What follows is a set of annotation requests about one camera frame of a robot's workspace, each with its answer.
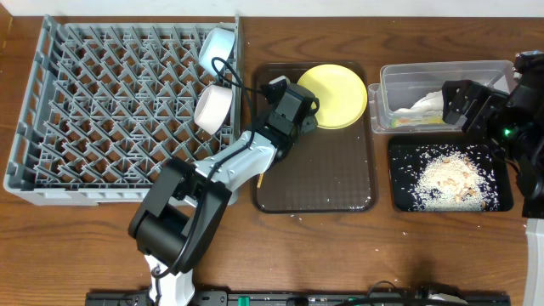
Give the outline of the white tissue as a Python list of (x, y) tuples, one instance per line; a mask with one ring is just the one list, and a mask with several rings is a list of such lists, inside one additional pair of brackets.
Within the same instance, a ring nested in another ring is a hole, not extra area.
[(443, 94), (442, 91), (428, 93), (423, 98), (419, 99), (410, 108), (399, 108), (395, 110), (395, 114), (415, 114), (425, 113), (430, 111), (442, 111), (443, 110)]

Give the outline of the green yellow snack wrapper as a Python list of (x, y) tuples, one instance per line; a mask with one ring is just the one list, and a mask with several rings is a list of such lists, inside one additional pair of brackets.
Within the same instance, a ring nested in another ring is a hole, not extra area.
[(443, 120), (438, 116), (429, 116), (429, 117), (400, 117), (392, 120), (392, 128), (400, 127), (412, 127), (420, 125), (436, 125), (444, 124)]

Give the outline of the yellow round plate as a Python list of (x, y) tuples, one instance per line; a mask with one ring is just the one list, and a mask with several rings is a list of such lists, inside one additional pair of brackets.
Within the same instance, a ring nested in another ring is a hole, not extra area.
[(319, 128), (346, 128), (357, 122), (366, 110), (366, 85), (345, 66), (317, 65), (305, 71), (297, 85), (308, 89), (320, 101), (315, 114)]

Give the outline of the pink bowl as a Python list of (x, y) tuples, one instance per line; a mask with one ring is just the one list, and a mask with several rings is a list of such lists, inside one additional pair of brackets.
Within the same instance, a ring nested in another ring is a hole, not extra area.
[(208, 134), (215, 134), (229, 113), (233, 94), (230, 88), (211, 85), (199, 98), (194, 114), (195, 124)]

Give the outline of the light blue bowl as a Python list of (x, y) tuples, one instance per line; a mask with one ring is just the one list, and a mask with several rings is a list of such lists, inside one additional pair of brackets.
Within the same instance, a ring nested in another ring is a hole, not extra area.
[(227, 60), (235, 45), (235, 33), (222, 28), (213, 28), (201, 46), (198, 63), (212, 77), (217, 75), (213, 69), (212, 59), (219, 57)]

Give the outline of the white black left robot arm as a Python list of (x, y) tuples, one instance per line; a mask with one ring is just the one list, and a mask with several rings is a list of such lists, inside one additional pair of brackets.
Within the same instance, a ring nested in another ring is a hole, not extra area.
[(286, 158), (298, 136), (317, 126), (320, 101), (287, 79), (261, 87), (270, 108), (233, 144), (193, 163), (169, 160), (128, 226), (150, 266), (148, 305), (186, 305), (195, 295), (192, 270), (246, 181)]

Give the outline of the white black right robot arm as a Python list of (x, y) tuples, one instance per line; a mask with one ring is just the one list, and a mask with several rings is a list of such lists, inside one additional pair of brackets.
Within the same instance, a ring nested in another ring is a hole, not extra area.
[(499, 152), (516, 172), (527, 219), (528, 271), (524, 305), (543, 305), (543, 52), (516, 54), (511, 93), (470, 80), (446, 81), (443, 121)]

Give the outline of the clear plastic container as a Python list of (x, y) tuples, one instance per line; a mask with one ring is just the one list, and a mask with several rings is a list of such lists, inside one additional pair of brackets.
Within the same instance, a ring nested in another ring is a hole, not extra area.
[(374, 133), (440, 133), (458, 132), (465, 119), (456, 125), (420, 125), (391, 127), (400, 117), (438, 116), (442, 111), (395, 114), (399, 108), (410, 108), (428, 93), (441, 91), (446, 81), (471, 80), (506, 93), (516, 85), (513, 63), (508, 60), (451, 61), (385, 65), (380, 82), (368, 87), (371, 128)]

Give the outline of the dark brown serving tray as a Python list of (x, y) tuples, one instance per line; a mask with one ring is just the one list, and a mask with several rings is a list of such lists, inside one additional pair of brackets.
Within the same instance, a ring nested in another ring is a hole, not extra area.
[[(252, 80), (257, 88), (281, 76), (297, 83), (302, 74), (324, 64), (342, 65), (366, 86), (364, 70), (354, 62), (274, 63), (260, 66)], [(342, 129), (317, 127), (302, 134), (286, 158), (252, 179), (253, 205), (264, 213), (363, 212), (377, 200), (368, 105), (359, 120)]]

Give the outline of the grey plastic dish rack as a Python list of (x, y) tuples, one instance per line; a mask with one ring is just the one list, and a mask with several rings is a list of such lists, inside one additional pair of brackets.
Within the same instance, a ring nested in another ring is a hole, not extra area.
[(195, 162), (240, 136), (241, 91), (221, 128), (194, 122), (213, 76), (213, 23), (71, 23), (45, 16), (4, 189), (37, 206), (142, 201), (167, 161)]

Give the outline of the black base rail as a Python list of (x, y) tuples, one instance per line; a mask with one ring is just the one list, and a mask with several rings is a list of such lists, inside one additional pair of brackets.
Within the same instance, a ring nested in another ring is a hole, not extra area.
[(419, 286), (414, 291), (379, 281), (366, 292), (232, 292), (221, 287), (198, 288), (192, 284), (153, 285), (138, 291), (91, 291), (85, 306), (319, 306), (319, 305), (474, 305), (511, 306), (505, 293), (469, 292), (441, 284)]

